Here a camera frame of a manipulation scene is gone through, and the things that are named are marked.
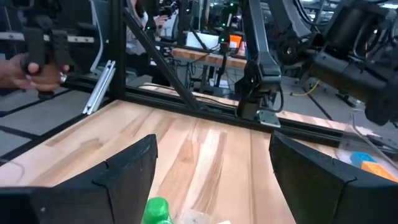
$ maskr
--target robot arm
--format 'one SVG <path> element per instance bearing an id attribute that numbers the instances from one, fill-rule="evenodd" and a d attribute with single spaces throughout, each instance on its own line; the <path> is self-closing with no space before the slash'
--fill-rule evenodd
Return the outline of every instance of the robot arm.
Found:
<path id="1" fill-rule="evenodd" d="M 251 113 L 258 110 L 256 100 L 272 96 L 280 83 L 280 78 L 277 82 L 273 78 L 277 73 L 280 77 L 280 72 L 265 44 L 259 0 L 242 0 L 241 4 L 246 9 L 243 22 L 249 60 L 244 78 L 237 83 L 243 95 L 238 116 L 250 119 L 239 109 L 245 111 L 255 102 Z M 268 0 L 268 5 L 279 30 L 276 51 L 282 66 L 301 64 L 311 77 L 365 102 L 367 118 L 378 125 L 398 119 L 397 67 L 395 63 L 389 67 L 375 63 L 377 53 L 389 42 L 396 42 L 396 37 L 390 37 L 396 12 L 365 0 L 345 0 L 328 24 L 312 24 L 300 10 L 299 0 Z M 325 28 L 312 32 L 304 21 Z"/>
<path id="2" fill-rule="evenodd" d="M 244 76 L 235 84 L 241 95 L 236 114 L 258 120 L 263 100 L 267 106 L 273 93 L 280 90 L 281 71 L 269 52 L 260 0 L 241 0 L 240 5 L 248 55 Z"/>

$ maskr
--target black metal frame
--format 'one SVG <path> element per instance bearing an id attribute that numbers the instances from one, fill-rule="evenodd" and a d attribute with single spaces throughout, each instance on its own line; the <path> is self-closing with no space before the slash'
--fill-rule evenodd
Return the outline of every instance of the black metal frame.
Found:
<path id="1" fill-rule="evenodd" d="M 111 86 L 107 95 L 109 103 L 113 100 L 124 100 L 140 105 L 151 106 L 162 110 L 173 111 L 176 113 L 187 114 L 197 118 L 209 119 L 221 123 L 230 124 L 233 126 L 240 126 L 248 129 L 271 133 L 279 131 L 284 135 L 295 139 L 301 139 L 308 142 L 327 145 L 331 147 L 338 147 L 344 131 L 337 129 L 325 128 L 322 126 L 315 126 L 313 124 L 301 123 L 294 120 L 279 118 L 281 127 L 272 128 L 264 126 L 255 121 L 248 121 L 236 117 L 236 108 L 232 106 L 222 105 L 222 103 L 207 103 L 198 101 L 192 92 L 184 88 L 181 81 L 177 78 L 175 71 L 167 64 L 159 51 L 140 26 L 132 19 L 130 14 L 124 8 L 125 0 L 110 1 L 111 10 L 111 39 L 109 41 L 110 51 L 109 59 L 116 61 L 116 72 L 114 74 Z M 132 88 L 126 86 L 125 79 L 125 30 L 126 26 L 133 31 L 141 44 L 147 50 L 147 53 L 156 62 L 157 66 L 164 71 L 164 75 L 169 79 L 175 91 L 179 96 L 168 95 L 156 91 L 144 90 L 140 88 Z M 80 91 L 91 93 L 96 85 L 96 80 L 80 77 L 65 83 L 65 87 L 73 88 Z M 28 142 L 26 145 L 2 156 L 3 159 L 13 159 L 16 156 L 26 152 L 37 144 L 59 133 L 63 129 L 73 125 L 74 123 L 83 119 L 85 115 L 79 115 L 71 121 L 49 131 L 42 135 L 39 139 Z"/>

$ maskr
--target cable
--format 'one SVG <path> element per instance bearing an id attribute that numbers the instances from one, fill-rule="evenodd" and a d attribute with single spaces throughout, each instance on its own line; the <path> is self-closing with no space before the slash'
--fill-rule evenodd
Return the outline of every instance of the cable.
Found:
<path id="1" fill-rule="evenodd" d="M 294 0 L 294 4 L 298 10 L 298 14 L 300 15 L 301 19 L 306 22 L 307 24 L 314 26 L 317 29 L 317 26 L 326 26 L 328 23 L 327 22 L 320 22 L 320 23 L 315 23 L 311 21 L 311 18 L 309 18 L 308 14 L 305 12 L 305 9 L 303 5 L 301 4 L 300 0 Z"/>
<path id="2" fill-rule="evenodd" d="M 13 164 L 13 165 L 18 166 L 19 168 L 21 168 L 21 174 L 18 177 L 17 182 L 15 184 L 18 184 L 22 180 L 22 178 L 25 176 L 25 167 L 22 164 L 20 164 L 18 162 L 14 162 L 14 161 L 9 161 L 9 160 L 6 160 L 6 159 L 0 159 L 0 162 L 4 163 L 4 164 L 10 163 L 10 164 Z"/>
<path id="3" fill-rule="evenodd" d="M 318 84 L 319 84 L 319 80 L 316 82 L 316 84 L 311 88 L 311 90 L 309 90 L 308 92 L 305 92 L 305 93 L 301 93 L 301 94 L 296 94 L 296 93 L 292 93 L 292 92 L 290 92 L 290 93 L 286 93 L 286 94 L 289 94 L 290 96 L 307 96 L 308 94 L 310 94 L 310 93 L 312 93 L 312 91 L 314 91 L 317 87 L 318 87 Z"/>
<path id="4" fill-rule="evenodd" d="M 144 86 L 151 86 L 151 87 L 157 87 L 157 88 L 163 88 L 163 89 L 166 89 L 166 90 L 175 91 L 172 87 L 161 86 L 161 85 L 155 85 L 155 84 L 142 84 L 142 85 L 137 86 L 137 88 L 144 87 Z M 229 107 L 229 108 L 235 109 L 235 107 L 234 107 L 233 105 L 230 105 L 230 104 L 227 104 L 227 103 L 222 103 L 222 102 L 219 102 L 219 101 L 214 100 L 214 99 L 209 98 L 209 97 L 205 97 L 205 96 L 195 96 L 195 95 L 194 95 L 194 97 L 195 97 L 195 98 L 199 98 L 199 99 L 204 99 L 204 100 L 212 101 L 212 102 L 215 102 L 215 103 L 217 103 L 217 104 L 219 104 L 219 105 L 223 105 L 223 106 L 227 106 L 227 107 Z"/>

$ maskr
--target wooden table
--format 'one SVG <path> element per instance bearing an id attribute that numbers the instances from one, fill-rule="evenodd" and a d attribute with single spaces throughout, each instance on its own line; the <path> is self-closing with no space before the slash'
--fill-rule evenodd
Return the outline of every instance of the wooden table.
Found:
<path id="1" fill-rule="evenodd" d="M 172 50 L 172 55 L 176 58 L 184 58 L 186 60 L 197 60 L 198 62 L 212 64 L 212 65 L 221 66 L 223 63 L 223 57 L 221 55 L 197 52 L 194 50 L 174 48 Z M 240 52 L 238 53 L 238 55 L 244 56 L 244 52 L 243 53 Z M 246 65 L 246 60 L 244 59 L 230 57 L 226 61 L 226 67 L 228 68 L 243 69 L 245 65 Z"/>
<path id="2" fill-rule="evenodd" d="M 334 125 L 299 114 L 280 116 Z M 269 133 L 124 101 L 112 102 L 1 166 L 0 185 L 57 185 L 152 133 L 159 158 L 150 197 L 165 197 L 174 219 L 194 211 L 208 215 L 209 223 L 295 223 L 272 171 Z M 304 144 L 335 157 L 333 148 Z M 24 167 L 21 178 L 16 164 Z"/>

